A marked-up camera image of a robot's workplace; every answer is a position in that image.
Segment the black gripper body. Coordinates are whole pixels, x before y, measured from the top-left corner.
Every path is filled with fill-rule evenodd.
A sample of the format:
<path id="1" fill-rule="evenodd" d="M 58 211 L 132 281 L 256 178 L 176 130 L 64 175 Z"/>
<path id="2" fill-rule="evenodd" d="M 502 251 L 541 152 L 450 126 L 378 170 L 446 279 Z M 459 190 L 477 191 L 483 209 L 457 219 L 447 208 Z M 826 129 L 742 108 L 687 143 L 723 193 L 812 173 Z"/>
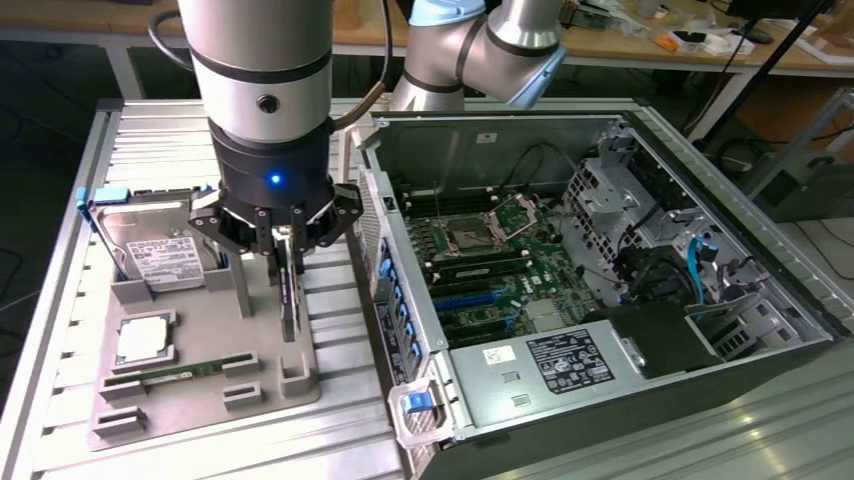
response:
<path id="1" fill-rule="evenodd" d="M 210 124 L 222 187 L 227 198 L 254 207 L 287 210 L 302 205 L 320 210 L 332 200 L 328 176 L 332 120 L 302 137 L 280 143 L 238 141 Z"/>

